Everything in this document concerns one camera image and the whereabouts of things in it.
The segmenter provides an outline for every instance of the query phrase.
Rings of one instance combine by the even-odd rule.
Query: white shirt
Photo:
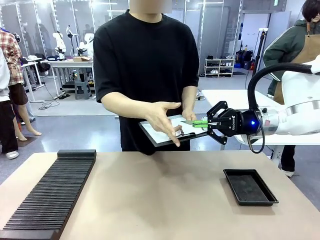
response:
[[[9,101],[10,71],[5,56],[0,48],[0,102]]]

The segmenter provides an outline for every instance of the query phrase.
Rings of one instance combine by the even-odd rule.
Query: beige tabletop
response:
[[[57,157],[32,155],[0,186],[0,229]],[[238,206],[223,169],[256,169],[279,200]],[[61,240],[319,240],[320,213],[263,154],[98,153]]]

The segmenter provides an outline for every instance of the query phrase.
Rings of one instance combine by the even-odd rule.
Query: white paper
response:
[[[193,127],[192,125],[189,125],[187,123],[182,122],[182,121],[186,121],[186,119],[183,118],[181,115],[172,116],[172,117],[170,117],[170,119],[172,122],[172,126],[174,128],[177,127],[178,125],[182,126],[182,131],[184,132],[185,135],[190,134],[190,133],[195,133],[196,135],[198,135],[198,134],[205,133],[207,131],[205,128],[203,130],[202,128]],[[152,128],[152,126],[150,125],[150,123],[148,123],[148,122],[142,122],[141,125],[157,144],[161,144],[161,143],[168,142],[171,140],[165,133],[155,131]],[[175,135],[179,136],[180,134],[181,134],[181,132],[177,131]]]

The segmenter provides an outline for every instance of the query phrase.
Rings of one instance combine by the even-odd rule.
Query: black tray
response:
[[[240,206],[272,206],[279,201],[255,169],[223,170]]]

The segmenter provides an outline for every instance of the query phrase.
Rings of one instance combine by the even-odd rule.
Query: green jacket with white stripe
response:
[[[310,24],[310,34],[320,34],[320,22]],[[268,67],[278,63],[292,62],[304,48],[306,35],[306,20],[298,20],[295,26],[286,30],[267,47],[263,55],[264,65]],[[284,71],[277,71],[271,74],[273,81],[268,89],[268,94],[272,96],[275,94],[277,81],[281,81],[284,73]]]

